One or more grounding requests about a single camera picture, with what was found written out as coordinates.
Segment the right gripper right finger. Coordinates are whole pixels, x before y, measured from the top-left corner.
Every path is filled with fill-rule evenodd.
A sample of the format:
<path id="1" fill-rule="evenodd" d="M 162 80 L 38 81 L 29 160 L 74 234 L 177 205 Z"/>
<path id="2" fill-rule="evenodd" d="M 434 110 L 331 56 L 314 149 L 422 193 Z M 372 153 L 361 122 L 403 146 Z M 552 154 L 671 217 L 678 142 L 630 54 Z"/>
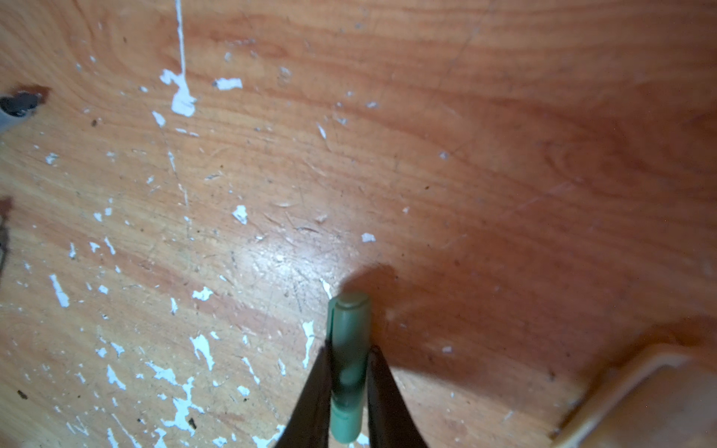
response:
<path id="1" fill-rule="evenodd" d="M 371 447 L 428 447 L 378 345 L 368 354 L 366 392 Z"/>

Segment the green pen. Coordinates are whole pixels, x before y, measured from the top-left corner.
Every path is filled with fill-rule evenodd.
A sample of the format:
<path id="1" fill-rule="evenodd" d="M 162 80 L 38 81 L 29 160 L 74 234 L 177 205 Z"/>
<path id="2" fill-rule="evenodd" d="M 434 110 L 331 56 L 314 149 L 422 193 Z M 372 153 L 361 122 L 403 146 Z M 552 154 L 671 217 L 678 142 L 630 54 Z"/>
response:
<path id="1" fill-rule="evenodd" d="M 3 134 L 30 119 L 37 112 L 41 103 L 42 95 L 29 93 L 29 91 L 19 91 L 13 95 L 2 96 L 0 133 Z"/>

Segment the green pen cap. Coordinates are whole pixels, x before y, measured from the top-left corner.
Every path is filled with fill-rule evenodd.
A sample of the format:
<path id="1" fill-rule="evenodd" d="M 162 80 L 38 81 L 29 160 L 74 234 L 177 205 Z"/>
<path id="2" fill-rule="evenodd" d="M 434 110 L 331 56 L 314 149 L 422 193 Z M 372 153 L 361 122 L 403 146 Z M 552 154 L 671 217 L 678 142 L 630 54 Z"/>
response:
<path id="1" fill-rule="evenodd" d="M 332 298 L 328 306 L 327 342 L 332 352 L 330 432 L 340 444 L 355 442 L 362 427 L 371 305 L 365 293 L 344 292 Z"/>

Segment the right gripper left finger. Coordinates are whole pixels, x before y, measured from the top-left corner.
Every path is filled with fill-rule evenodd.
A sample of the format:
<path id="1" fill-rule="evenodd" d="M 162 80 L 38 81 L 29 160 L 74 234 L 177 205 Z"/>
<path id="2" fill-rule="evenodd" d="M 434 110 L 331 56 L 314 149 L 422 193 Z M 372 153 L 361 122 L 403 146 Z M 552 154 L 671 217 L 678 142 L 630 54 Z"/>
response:
<path id="1" fill-rule="evenodd" d="M 327 448 L 332 399 L 332 345 L 324 343 L 276 447 Z"/>

